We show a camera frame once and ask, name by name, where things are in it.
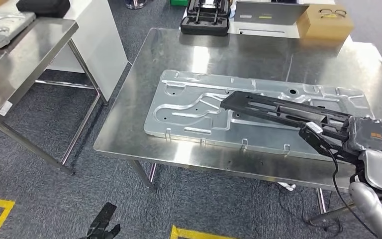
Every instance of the eyeglasses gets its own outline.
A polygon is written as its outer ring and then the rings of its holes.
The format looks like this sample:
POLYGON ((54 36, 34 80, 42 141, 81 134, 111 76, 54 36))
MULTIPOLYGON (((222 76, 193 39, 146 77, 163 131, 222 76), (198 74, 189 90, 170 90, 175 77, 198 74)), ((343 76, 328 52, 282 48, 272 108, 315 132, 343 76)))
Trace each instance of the eyeglasses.
POLYGON ((318 11, 318 13, 321 15, 321 18, 323 17, 346 17, 346 11, 345 10, 332 10, 332 9, 321 9, 318 11))

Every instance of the black tool case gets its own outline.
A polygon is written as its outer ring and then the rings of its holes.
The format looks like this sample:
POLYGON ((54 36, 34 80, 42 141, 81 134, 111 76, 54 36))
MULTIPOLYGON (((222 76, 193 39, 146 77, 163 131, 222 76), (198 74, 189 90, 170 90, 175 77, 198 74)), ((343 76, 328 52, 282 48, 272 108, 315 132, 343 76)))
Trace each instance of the black tool case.
POLYGON ((181 22, 184 34, 225 36, 229 29, 228 0, 190 0, 181 22))
POLYGON ((34 12, 37 16, 63 18, 71 7, 69 0, 20 0, 19 11, 34 12))

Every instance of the white label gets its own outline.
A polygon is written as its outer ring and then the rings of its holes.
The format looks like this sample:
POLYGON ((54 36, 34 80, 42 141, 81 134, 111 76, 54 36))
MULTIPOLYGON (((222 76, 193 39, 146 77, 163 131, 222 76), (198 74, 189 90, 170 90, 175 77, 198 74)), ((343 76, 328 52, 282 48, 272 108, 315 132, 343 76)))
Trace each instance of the white label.
POLYGON ((12 107, 12 103, 7 101, 5 102, 5 104, 2 106, 2 108, 0 109, 0 115, 1 116, 6 116, 6 113, 8 113, 9 109, 11 109, 12 107))
POLYGON ((310 127, 310 129, 312 129, 314 132, 316 132, 318 134, 322 134, 323 133, 323 129, 320 126, 318 126, 316 123, 312 122, 312 121, 306 123, 306 125, 308 127, 310 127))
POLYGON ((253 16, 251 16, 251 15, 240 15, 239 17, 240 18, 247 18, 247 19, 253 18, 253 16))

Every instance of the green object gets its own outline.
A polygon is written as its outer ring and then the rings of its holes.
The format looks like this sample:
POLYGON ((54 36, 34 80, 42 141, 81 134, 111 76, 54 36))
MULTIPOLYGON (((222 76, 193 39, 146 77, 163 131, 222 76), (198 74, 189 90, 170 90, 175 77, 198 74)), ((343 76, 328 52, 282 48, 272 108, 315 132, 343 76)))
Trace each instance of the green object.
POLYGON ((188 6, 188 0, 171 0, 172 6, 188 6))

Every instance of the table leg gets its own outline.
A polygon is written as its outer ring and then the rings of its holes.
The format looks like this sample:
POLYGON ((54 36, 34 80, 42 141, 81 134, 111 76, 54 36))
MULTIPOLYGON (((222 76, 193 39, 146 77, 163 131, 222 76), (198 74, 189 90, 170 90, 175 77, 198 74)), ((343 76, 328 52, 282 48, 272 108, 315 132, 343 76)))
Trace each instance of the table leg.
POLYGON ((100 96, 101 100, 103 101, 103 104, 106 106, 107 100, 104 98, 103 94, 101 93, 100 87, 97 85, 93 74, 90 72, 86 62, 84 61, 82 55, 80 54, 77 46, 74 43, 74 41, 72 39, 70 39, 68 41, 68 45, 70 46, 74 56, 76 57, 78 63, 80 64, 81 68, 84 70, 84 73, 86 74, 87 78, 92 82, 94 88, 97 91, 97 94, 100 96))
POLYGON ((77 132, 75 133, 73 139, 71 140, 71 143, 68 146, 67 151, 65 151, 65 154, 62 157, 62 161, 61 161, 62 165, 65 165, 65 163, 67 162, 68 157, 70 156, 75 144, 77 143, 78 139, 80 138, 80 135, 83 132, 84 127, 87 124, 87 121, 89 121, 89 118, 92 115, 93 110, 95 109, 95 107, 99 101, 99 98, 100 98, 100 96, 97 95, 95 100, 93 101, 92 105, 90 106, 89 110, 87 111, 86 116, 84 117, 83 121, 81 122, 80 127, 78 127, 77 132))
POLYGON ((52 85, 52 86, 65 86, 65 87, 95 90, 94 86, 89 86, 89 85, 84 85, 84 84, 76 84, 76 83, 71 83, 71 82, 63 82, 63 81, 36 80, 35 83, 44 84, 44 85, 52 85))
POLYGON ((17 131, 6 125, 5 123, 0 124, 0 131, 4 134, 8 135, 15 141, 17 141, 22 146, 26 147, 31 152, 37 154, 38 156, 42 157, 48 164, 55 166, 59 168, 64 173, 67 173, 69 175, 74 174, 73 170, 70 168, 65 167, 62 165, 58 160, 50 156, 47 152, 45 152, 43 149, 39 148, 37 145, 30 142, 27 138, 19 134, 17 131))
POLYGON ((324 203, 323 190, 321 188, 316 188, 315 191, 317 192, 318 205, 320 207, 320 214, 324 214, 327 210, 326 210, 326 205, 324 203))
POLYGON ((143 180, 143 182, 147 186, 147 188, 152 190, 152 191, 155 191, 156 188, 153 185, 153 178, 154 178, 154 173, 156 171, 156 163, 152 164, 152 168, 150 170, 150 177, 148 177, 146 172, 143 169, 143 166, 141 166, 141 163, 139 161, 128 160, 128 162, 131 164, 131 166, 138 173, 138 176, 140 176, 141 180, 143 180))
MULTIPOLYGON (((351 209, 355 208, 354 203, 350 203, 350 204, 348 204, 348 206, 351 209)), ((318 216, 312 217, 309 219, 309 222, 313 225, 316 225, 320 222, 325 222, 326 220, 337 218, 337 217, 339 217, 345 213, 348 213, 348 212, 349 212, 349 209, 347 207, 341 207, 339 209, 336 209, 336 210, 333 210, 330 212, 325 212, 324 214, 320 214, 318 216)))

